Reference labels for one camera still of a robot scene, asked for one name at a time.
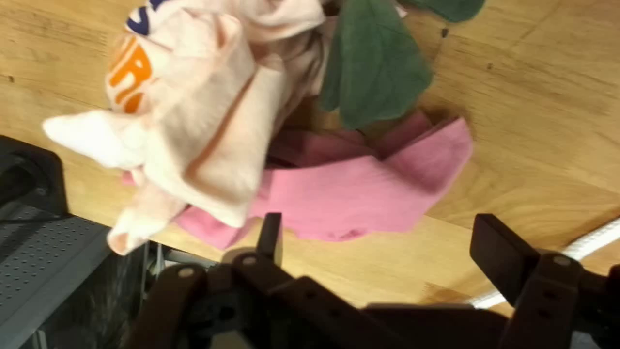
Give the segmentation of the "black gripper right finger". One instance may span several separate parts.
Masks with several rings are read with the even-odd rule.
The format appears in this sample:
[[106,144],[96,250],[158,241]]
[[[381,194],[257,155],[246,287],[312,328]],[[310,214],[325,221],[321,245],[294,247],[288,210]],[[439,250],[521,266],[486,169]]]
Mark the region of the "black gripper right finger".
[[474,218],[468,254],[494,285],[472,297],[472,307],[513,305],[538,264],[538,252],[492,214]]

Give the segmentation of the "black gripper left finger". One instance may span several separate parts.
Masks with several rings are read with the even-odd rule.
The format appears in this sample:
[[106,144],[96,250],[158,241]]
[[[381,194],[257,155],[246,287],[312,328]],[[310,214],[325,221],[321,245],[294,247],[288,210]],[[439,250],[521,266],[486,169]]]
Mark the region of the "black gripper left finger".
[[261,262],[281,262],[281,214],[265,216],[255,250]]

